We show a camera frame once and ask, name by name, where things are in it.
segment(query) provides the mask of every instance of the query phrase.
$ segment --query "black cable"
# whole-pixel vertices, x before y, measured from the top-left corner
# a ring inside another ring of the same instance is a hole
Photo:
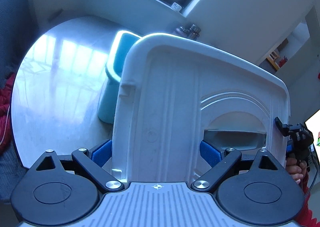
[[[315,158],[314,158],[313,152],[311,152],[310,154],[311,154],[312,162],[313,162],[313,164],[314,164],[315,167],[316,167],[316,174],[315,174],[315,177],[313,178],[313,181],[312,181],[312,183],[311,183],[311,185],[310,185],[310,187],[309,187],[308,192],[307,192],[306,195],[305,195],[305,199],[308,198],[308,195],[310,194],[310,191],[311,191],[313,185],[314,185],[315,182],[316,182],[316,178],[317,178],[317,176],[318,176],[318,171],[319,171],[318,164],[315,162]]]

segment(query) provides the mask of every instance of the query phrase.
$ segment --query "teal container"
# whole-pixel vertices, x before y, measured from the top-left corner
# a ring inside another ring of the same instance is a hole
[[[101,92],[98,105],[98,117],[103,122],[114,123],[124,60],[130,48],[140,38],[140,36],[131,32],[119,31],[113,40],[106,64],[107,78],[105,88],[103,92]]]

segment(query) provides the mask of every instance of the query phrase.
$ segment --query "human hand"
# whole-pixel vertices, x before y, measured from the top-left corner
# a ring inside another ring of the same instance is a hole
[[[302,179],[306,176],[307,173],[307,163],[305,161],[301,161],[300,165],[297,166],[297,160],[295,158],[288,157],[286,159],[287,164],[285,165],[285,169],[292,176],[292,178],[299,184]]]

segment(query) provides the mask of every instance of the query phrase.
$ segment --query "red jacket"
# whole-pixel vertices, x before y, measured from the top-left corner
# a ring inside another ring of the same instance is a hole
[[[4,136],[3,142],[0,145],[0,155],[2,155],[4,150],[8,147],[12,138],[10,115],[8,116],[8,119],[7,119],[7,114],[8,114],[9,105],[10,105],[14,78],[15,78],[15,74],[12,74],[7,80],[5,87],[3,89],[0,89],[0,143]]]
[[[307,174],[302,181],[303,192],[305,194],[309,190],[309,188],[307,187],[308,179],[309,179],[309,176]],[[320,227],[320,223],[317,223],[317,218],[312,218],[312,211],[309,210],[309,207],[308,207],[309,197],[310,195],[308,195],[301,212],[299,213],[299,215],[296,217],[295,220],[300,225],[303,225],[306,227]]]

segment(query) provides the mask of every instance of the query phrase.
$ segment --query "gray ridged plate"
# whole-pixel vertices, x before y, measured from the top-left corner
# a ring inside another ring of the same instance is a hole
[[[245,227],[223,213],[208,193],[186,183],[131,183],[108,193],[100,206],[72,227]],[[294,222],[285,226],[297,227]]]

